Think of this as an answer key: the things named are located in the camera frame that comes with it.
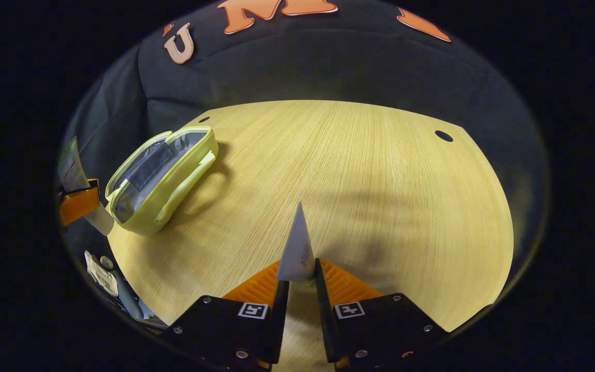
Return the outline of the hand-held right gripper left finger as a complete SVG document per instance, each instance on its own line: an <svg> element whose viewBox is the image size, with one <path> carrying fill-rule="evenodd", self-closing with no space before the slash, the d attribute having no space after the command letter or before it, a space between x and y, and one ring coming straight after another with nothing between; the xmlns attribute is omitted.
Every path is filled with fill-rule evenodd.
<svg viewBox="0 0 595 372"><path fill-rule="evenodd" d="M222 297L202 295L161 332L208 371L270 371L279 362L290 283L273 263Z"/></svg>

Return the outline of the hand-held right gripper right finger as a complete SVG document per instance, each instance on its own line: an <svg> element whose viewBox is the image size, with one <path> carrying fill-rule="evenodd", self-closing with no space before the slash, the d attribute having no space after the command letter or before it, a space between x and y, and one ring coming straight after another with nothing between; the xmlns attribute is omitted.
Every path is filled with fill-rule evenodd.
<svg viewBox="0 0 595 372"><path fill-rule="evenodd" d="M322 258L315 269L324 350L335 370L408 370L449 338L405 294L382 294Z"/></svg>

